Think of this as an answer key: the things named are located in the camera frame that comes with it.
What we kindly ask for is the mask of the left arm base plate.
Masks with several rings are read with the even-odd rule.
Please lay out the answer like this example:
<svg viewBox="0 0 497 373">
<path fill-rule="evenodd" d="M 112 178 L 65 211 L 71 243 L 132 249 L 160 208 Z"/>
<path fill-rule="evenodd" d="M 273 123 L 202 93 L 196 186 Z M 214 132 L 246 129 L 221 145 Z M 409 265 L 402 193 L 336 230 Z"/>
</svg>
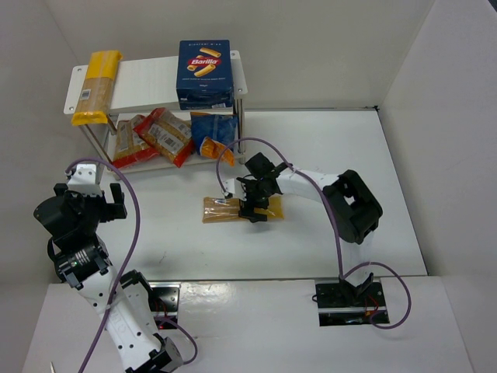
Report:
<svg viewBox="0 0 497 373">
<path fill-rule="evenodd" d="M 180 283 L 152 281 L 149 285 L 151 293 L 148 304 L 156 326 L 160 330 L 176 329 L 165 320 L 178 322 Z"/>
</svg>

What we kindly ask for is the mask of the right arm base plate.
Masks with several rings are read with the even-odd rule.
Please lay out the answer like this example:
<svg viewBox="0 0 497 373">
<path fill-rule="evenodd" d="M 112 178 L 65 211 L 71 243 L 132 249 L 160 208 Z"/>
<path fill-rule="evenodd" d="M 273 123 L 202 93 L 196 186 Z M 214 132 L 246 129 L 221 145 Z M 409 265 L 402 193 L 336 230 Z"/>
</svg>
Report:
<svg viewBox="0 0 497 373">
<path fill-rule="evenodd" d="M 315 283 L 315 294 L 311 299 L 318 306 L 319 326 L 358 326 L 375 323 L 387 325 L 390 320 L 380 281 L 374 281 L 356 299 L 346 299 L 338 281 Z"/>
</svg>

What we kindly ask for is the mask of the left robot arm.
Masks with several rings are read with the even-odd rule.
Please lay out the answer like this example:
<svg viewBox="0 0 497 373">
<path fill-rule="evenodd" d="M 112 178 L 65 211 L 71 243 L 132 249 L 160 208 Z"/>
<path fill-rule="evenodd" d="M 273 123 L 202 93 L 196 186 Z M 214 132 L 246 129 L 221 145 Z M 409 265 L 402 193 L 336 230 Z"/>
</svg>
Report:
<svg viewBox="0 0 497 373">
<path fill-rule="evenodd" d="M 110 187 L 112 203 L 97 185 L 85 193 L 58 183 L 33 216 L 51 235 L 47 254 L 56 275 L 105 323 L 124 371 L 173 372 L 184 361 L 174 342 L 159 333 L 149 306 L 150 286 L 136 270 L 119 275 L 96 233 L 99 224 L 127 216 L 120 185 Z"/>
</svg>

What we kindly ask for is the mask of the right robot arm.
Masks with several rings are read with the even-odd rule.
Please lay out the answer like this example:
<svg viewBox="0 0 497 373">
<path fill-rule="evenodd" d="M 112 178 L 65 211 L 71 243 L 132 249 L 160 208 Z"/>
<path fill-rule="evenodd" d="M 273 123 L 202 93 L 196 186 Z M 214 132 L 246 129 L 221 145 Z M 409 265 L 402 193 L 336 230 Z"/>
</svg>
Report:
<svg viewBox="0 0 497 373">
<path fill-rule="evenodd" d="M 247 176 L 223 182 L 227 195 L 240 198 L 238 215 L 252 223 L 265 221 L 255 210 L 268 209 L 275 195 L 323 203 L 335 233 L 340 290 L 349 298 L 365 293 L 374 278 L 368 267 L 383 210 L 360 175 L 350 169 L 338 175 L 302 171 L 284 162 L 276 166 L 260 152 L 245 167 Z"/>
</svg>

